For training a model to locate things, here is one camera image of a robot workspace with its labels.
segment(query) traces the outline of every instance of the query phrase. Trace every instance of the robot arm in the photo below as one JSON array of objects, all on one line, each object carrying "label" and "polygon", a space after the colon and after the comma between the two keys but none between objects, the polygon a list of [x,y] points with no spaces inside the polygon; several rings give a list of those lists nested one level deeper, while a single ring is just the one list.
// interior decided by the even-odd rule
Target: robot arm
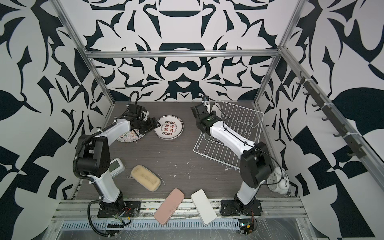
[{"label": "robot arm", "polygon": [[82,135],[78,140],[81,149],[78,149],[78,157],[74,159],[75,175],[95,183],[96,190],[103,197],[103,204],[116,211],[122,208],[122,193],[109,172],[109,146],[125,132],[138,129],[139,134],[145,134],[160,126],[155,118],[147,116],[148,111],[144,107],[130,104],[109,127],[92,135]]},{"label": "robot arm", "polygon": [[230,129],[215,111],[209,113],[203,104],[191,107],[191,110],[196,119],[196,126],[203,133],[220,140],[240,158],[240,175],[243,182],[235,198],[243,206],[251,204],[260,185],[274,172],[267,146],[262,142],[256,144],[242,137]]}]

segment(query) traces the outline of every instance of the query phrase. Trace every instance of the aluminum frame rail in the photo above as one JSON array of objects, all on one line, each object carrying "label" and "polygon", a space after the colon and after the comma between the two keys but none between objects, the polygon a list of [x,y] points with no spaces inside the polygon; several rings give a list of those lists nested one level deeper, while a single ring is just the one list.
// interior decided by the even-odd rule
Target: aluminum frame rail
[{"label": "aluminum frame rail", "polygon": [[277,56],[276,49],[259,50],[173,50],[173,51],[86,51],[87,58],[166,58]]},{"label": "aluminum frame rail", "polygon": [[108,90],[107,86],[105,85],[104,79],[99,74],[99,71],[96,69],[95,65],[92,63],[92,59],[89,59],[84,51],[84,45],[80,40],[79,34],[76,32],[71,20],[69,19],[67,13],[64,10],[64,7],[62,6],[60,0],[49,0],[52,4],[53,9],[55,10],[60,22],[63,24],[64,28],[67,30],[68,35],[70,36],[71,40],[75,44],[77,50],[79,51],[82,59],[84,60],[86,66],[89,68],[91,73],[93,74],[97,84],[100,86],[103,94],[108,99],[111,105],[115,103],[115,100],[113,99],[111,92]]}]

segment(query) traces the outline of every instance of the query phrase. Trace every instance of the pink phone case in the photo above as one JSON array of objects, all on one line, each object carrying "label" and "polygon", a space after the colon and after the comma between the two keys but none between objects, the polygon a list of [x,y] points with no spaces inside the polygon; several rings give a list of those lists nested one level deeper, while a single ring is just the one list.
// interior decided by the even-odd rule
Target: pink phone case
[{"label": "pink phone case", "polygon": [[177,207],[184,199],[184,194],[177,188],[175,188],[160,205],[155,212],[155,219],[161,224],[165,225]]}]

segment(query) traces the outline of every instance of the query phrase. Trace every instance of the black hook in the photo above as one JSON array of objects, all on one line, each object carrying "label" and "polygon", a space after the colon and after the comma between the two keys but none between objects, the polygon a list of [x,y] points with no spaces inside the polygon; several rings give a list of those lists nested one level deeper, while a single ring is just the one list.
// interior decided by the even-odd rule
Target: black hook
[{"label": "black hook", "polygon": [[304,77],[301,77],[301,80],[298,82],[298,83],[296,83],[297,85],[300,85],[301,83],[303,83],[305,81],[305,79],[304,79]]}]

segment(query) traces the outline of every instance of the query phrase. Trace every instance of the white alarm clock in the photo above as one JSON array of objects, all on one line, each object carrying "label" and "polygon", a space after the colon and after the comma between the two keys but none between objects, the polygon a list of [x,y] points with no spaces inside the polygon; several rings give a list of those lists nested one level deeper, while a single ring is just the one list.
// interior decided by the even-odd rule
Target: white alarm clock
[{"label": "white alarm clock", "polygon": [[286,194],[290,187],[288,175],[285,173],[285,170],[280,167],[275,168],[266,182],[269,184],[268,187],[271,191],[280,194]]}]

